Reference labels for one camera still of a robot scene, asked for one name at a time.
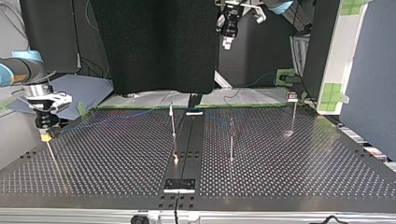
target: black cable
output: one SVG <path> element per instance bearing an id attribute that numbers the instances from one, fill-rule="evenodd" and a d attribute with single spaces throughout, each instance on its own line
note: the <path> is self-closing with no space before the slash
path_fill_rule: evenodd
<path id="1" fill-rule="evenodd" d="M 309 223 L 309 224 L 327 224 L 327 223 L 329 223 L 329 221 L 330 221 L 332 218 L 335 219 L 335 221 L 337 221 L 337 222 L 340 223 L 340 224 L 349 224 L 349 223 L 347 223 L 347 222 L 345 222 L 345 221 L 341 221 L 340 219 L 338 219 L 338 217 L 335 217 L 335 216 L 326 217 L 326 219 L 324 219 L 324 221 L 319 222 L 319 223 L 311 222 L 311 223 Z"/>
<path id="2" fill-rule="evenodd" d="M 90 77 L 91 76 L 91 68 L 86 63 L 84 63 L 83 61 L 81 61 L 81 64 L 84 64 L 87 67 L 88 76 Z"/>
<path id="3" fill-rule="evenodd" d="M 224 101 L 224 103 L 225 103 L 226 105 L 228 105 L 229 107 L 233 107 L 232 105 L 230 105 L 230 104 L 226 101 L 226 98 L 227 98 L 227 99 L 233 99 L 235 96 L 238 95 L 238 93 L 242 90 L 242 88 L 253 87 L 253 86 L 255 86 L 257 83 L 259 83 L 259 81 L 260 81 L 263 77 L 266 77 L 266 76 L 268 76 L 268 75 L 275 75 L 275 76 L 276 76 L 275 73 L 266 73 L 266 74 L 262 75 L 262 76 L 259 77 L 255 82 L 253 82 L 253 83 L 251 83 L 251 84 L 247 84 L 247 85 L 245 85 L 245 86 L 239 88 L 239 90 L 238 90 L 238 91 L 236 92 L 236 94 L 234 94 L 233 96 L 223 96 L 223 101 Z"/>
<path id="4" fill-rule="evenodd" d="M 297 55 L 296 55 L 296 50 L 294 48 L 294 36 L 295 36 L 295 22 L 296 22 L 296 18 L 297 18 L 297 12 L 298 12 L 298 8 L 299 8 L 300 4 L 297 1 L 297 7 L 296 7 L 296 11 L 294 13 L 294 18 L 293 18 L 293 25 L 292 25 L 292 29 L 293 29 L 293 35 L 291 36 L 291 42 L 293 43 L 293 54 L 294 54 L 294 60 L 296 61 L 297 64 Z M 300 78 L 301 83 L 303 84 L 304 90 L 306 92 L 306 94 L 308 95 L 309 99 L 311 99 L 311 102 L 314 104 L 315 109 L 318 109 L 317 103 L 315 103 L 314 99 L 312 98 L 311 94 L 309 94 L 308 88 L 305 86 L 305 83 L 303 81 L 303 77 L 300 74 L 300 71 L 298 70 L 298 67 L 296 67 L 296 75 Z"/>
<path id="5" fill-rule="evenodd" d="M 174 214 L 175 214 L 175 223 L 176 223 L 176 224 L 178 224 L 178 215 L 177 215 L 178 195 L 179 195 L 179 193 L 177 194 L 177 199 L 176 199 L 176 204 L 175 204 L 175 211 L 174 211 Z"/>
<path id="6" fill-rule="evenodd" d="M 101 71 L 101 74 L 102 74 L 101 77 L 104 77 L 105 71 L 103 70 L 103 68 L 101 66 L 99 66 L 97 63 L 94 63 L 93 61 L 87 59 L 86 57 L 80 56 L 80 58 L 87 61 L 88 63 L 91 63 L 95 67 L 99 68 Z"/>

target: wall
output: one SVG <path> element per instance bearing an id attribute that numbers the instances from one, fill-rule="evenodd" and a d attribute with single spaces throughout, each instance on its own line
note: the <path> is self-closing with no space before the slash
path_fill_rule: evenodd
<path id="1" fill-rule="evenodd" d="M 12 5 L 15 10 L 21 12 L 18 0 L 2 0 L 2 2 Z M 22 29 L 17 17 L 10 13 L 8 8 L 3 6 L 0 8 Z M 12 27 L 2 10 L 0 10 L 0 31 L 0 57 L 10 57 L 13 50 L 27 49 L 27 40 Z M 0 102 L 10 98 L 11 93 L 18 88 L 0 89 Z M 35 128 L 34 120 L 35 116 L 33 115 L 0 110 L 0 169 L 39 143 L 39 134 Z"/>
<path id="2" fill-rule="evenodd" d="M 396 160 L 396 1 L 369 3 L 356 47 L 340 120 Z"/>

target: green sticker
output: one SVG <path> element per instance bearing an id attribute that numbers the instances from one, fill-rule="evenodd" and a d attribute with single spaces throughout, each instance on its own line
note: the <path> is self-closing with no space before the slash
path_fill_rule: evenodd
<path id="1" fill-rule="evenodd" d="M 78 113 L 81 116 L 85 116 L 88 113 L 87 110 L 85 109 L 84 103 L 82 102 L 78 103 Z"/>
<path id="2" fill-rule="evenodd" d="M 342 16 L 361 14 L 361 6 L 365 4 L 364 0 L 344 0 L 341 8 Z"/>
<path id="3" fill-rule="evenodd" d="M 295 76 L 295 70 L 294 68 L 289 68 L 289 69 L 277 69 L 276 71 L 276 85 L 277 86 L 293 86 L 292 83 L 286 83 L 282 80 L 280 80 L 280 76 L 289 76 L 289 77 L 294 77 Z"/>
<path id="4" fill-rule="evenodd" d="M 325 83 L 320 98 L 319 111 L 335 111 L 338 102 L 341 100 L 340 83 Z"/>

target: wire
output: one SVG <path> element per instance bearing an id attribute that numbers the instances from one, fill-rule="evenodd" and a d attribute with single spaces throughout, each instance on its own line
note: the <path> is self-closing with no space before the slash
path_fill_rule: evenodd
<path id="1" fill-rule="evenodd" d="M 85 66 L 87 66 L 87 70 L 88 70 L 88 76 L 91 76 L 91 71 L 97 76 L 97 77 L 102 77 L 101 75 L 99 75 L 95 70 L 93 70 L 92 68 L 90 68 L 90 66 L 87 63 L 84 63 L 83 61 L 81 61 L 81 64 L 84 64 Z"/>
<path id="2" fill-rule="evenodd" d="M 81 64 L 85 64 L 85 66 L 87 66 L 88 76 L 90 77 L 91 76 L 91 68 L 83 61 L 81 61 Z"/>
<path id="3" fill-rule="evenodd" d="M 225 103 L 226 105 L 228 105 L 229 107 L 233 107 L 232 105 L 230 105 L 230 104 L 227 102 L 226 99 L 233 99 L 236 95 L 238 95 L 238 93 L 239 93 L 243 88 L 255 86 L 257 83 L 259 83 L 259 81 L 260 81 L 263 77 L 266 77 L 266 76 L 271 75 L 271 74 L 274 75 L 275 73 L 267 73 L 267 74 L 262 75 L 262 76 L 259 77 L 255 82 L 253 82 L 253 83 L 251 83 L 251 84 L 248 84 L 248 85 L 246 85 L 246 86 L 243 86 L 243 87 L 239 88 L 239 90 L 238 90 L 233 96 L 224 96 L 224 97 L 223 97 L 224 103 Z"/>
<path id="4" fill-rule="evenodd" d="M 107 78 L 108 72 L 110 71 L 110 67 L 107 68 L 106 73 L 105 73 L 105 78 Z"/>
<path id="5" fill-rule="evenodd" d="M 179 195 L 179 193 L 177 194 L 177 199 L 176 199 L 176 204 L 175 204 L 175 211 L 174 211 L 174 214 L 175 214 L 175 224 L 178 224 L 178 215 L 177 215 L 178 195 Z"/>
<path id="6" fill-rule="evenodd" d="M 12 21 L 12 19 L 8 16 L 8 14 L 7 14 L 2 8 L 0 8 L 1 11 L 3 12 L 3 14 L 6 16 L 6 18 L 7 18 L 8 22 L 9 22 L 9 24 L 11 24 L 12 27 L 13 27 L 13 28 L 14 28 L 25 40 L 27 40 L 26 33 L 24 32 L 25 28 L 24 28 L 23 20 L 20 18 L 19 13 L 18 13 L 12 6 L 10 6 L 9 4 L 0 2 L 0 6 L 5 6 L 5 7 L 9 8 L 9 9 L 15 14 L 15 16 L 18 18 L 18 21 L 19 21 L 20 24 L 21 24 L 22 30 L 21 30 L 20 28 L 18 28 L 18 26 Z"/>
<path id="7" fill-rule="evenodd" d="M 94 63 L 93 61 L 91 61 L 91 60 L 89 60 L 89 59 L 87 59 L 87 58 L 85 58 L 85 57 L 83 57 L 83 56 L 80 56 L 80 58 L 83 59 L 83 60 L 85 60 L 85 61 L 87 61 L 88 63 L 91 63 L 93 66 L 99 68 L 100 71 L 101 71 L 101 76 L 100 76 L 100 77 L 103 77 L 105 71 L 103 70 L 103 68 L 102 68 L 101 66 L 99 66 L 97 63 Z"/>
<path id="8" fill-rule="evenodd" d="M 340 223 L 340 224 L 348 224 L 348 223 L 345 222 L 345 221 L 341 221 L 341 220 L 338 219 L 338 217 L 336 217 L 336 216 L 329 216 L 329 217 L 326 217 L 326 219 L 324 219 L 324 221 L 322 221 L 322 222 L 319 222 L 319 223 L 311 222 L 311 223 L 309 223 L 309 224 L 327 224 L 327 223 L 329 223 L 329 221 L 330 221 L 332 218 L 335 219 L 335 221 L 338 222 L 338 223 Z"/>
<path id="9" fill-rule="evenodd" d="M 18 20 L 20 21 L 21 27 L 24 29 L 24 23 L 20 12 L 16 11 L 14 7 L 5 2 L 0 2 L 0 6 L 8 7 L 15 14 L 15 16 L 17 16 Z"/>
<path id="10" fill-rule="evenodd" d="M 88 4 L 91 2 L 91 0 L 87 0 L 87 4 L 85 5 L 85 18 L 87 19 L 88 24 L 95 30 L 99 31 L 99 29 L 94 26 L 91 21 L 90 18 L 88 17 Z"/>
<path id="11" fill-rule="evenodd" d="M 135 114 L 135 115 L 131 115 L 131 116 L 116 116 L 116 117 L 113 117 L 113 118 L 108 118 L 108 119 L 104 119 L 104 120 L 95 122 L 95 123 L 90 124 L 90 125 L 65 129 L 65 130 L 62 130 L 62 132 L 68 132 L 68 131 L 72 131 L 72 130 L 80 130 L 80 129 L 85 129 L 85 128 L 91 128 L 91 127 L 96 126 L 98 124 L 102 124 L 102 123 L 105 123 L 105 122 L 108 122 L 108 121 L 111 121 L 111 120 L 114 120 L 114 119 L 132 119 L 132 118 L 137 118 L 137 117 L 140 117 L 140 116 L 144 116 L 144 115 L 147 115 L 147 114 L 155 111 L 156 109 L 159 109 L 159 108 L 163 107 L 163 105 L 161 105 L 161 103 L 165 99 L 166 99 L 166 97 L 164 97 L 155 107 L 153 107 L 150 110 L 147 110 L 145 112 L 141 112 L 141 113 L 138 113 L 138 114 Z"/>
<path id="12" fill-rule="evenodd" d="M 294 54 L 294 60 L 297 60 L 297 55 L 296 55 L 296 50 L 294 49 L 294 36 L 295 36 L 295 22 L 296 22 L 296 18 L 297 18 L 297 12 L 298 12 L 298 8 L 299 8 L 300 4 L 297 2 L 297 7 L 296 7 L 296 11 L 294 13 L 294 18 L 293 18 L 293 25 L 292 25 L 292 29 L 293 29 L 293 35 L 291 36 L 291 42 L 292 42 L 292 47 L 293 47 L 293 54 Z M 317 104 L 315 103 L 314 99 L 311 97 L 311 94 L 309 94 L 308 88 L 305 86 L 305 83 L 303 81 L 303 77 L 300 74 L 300 71 L 298 70 L 298 68 L 295 69 L 296 70 L 296 75 L 300 78 L 301 83 L 303 84 L 304 90 L 306 91 L 306 94 L 308 95 L 308 97 L 310 98 L 311 102 L 314 104 L 315 109 L 318 109 Z"/>
<path id="13" fill-rule="evenodd" d="M 42 81 L 42 80 L 44 80 L 44 79 L 53 77 L 54 75 L 56 75 L 56 71 L 53 71 L 53 72 L 51 72 L 50 74 L 46 75 L 45 77 L 41 77 L 41 78 L 39 78 L 39 79 L 37 79 L 37 80 L 35 80 L 35 81 L 33 81 L 33 82 L 23 83 L 23 85 L 30 85 L 30 84 L 33 84 L 33 83 Z"/>

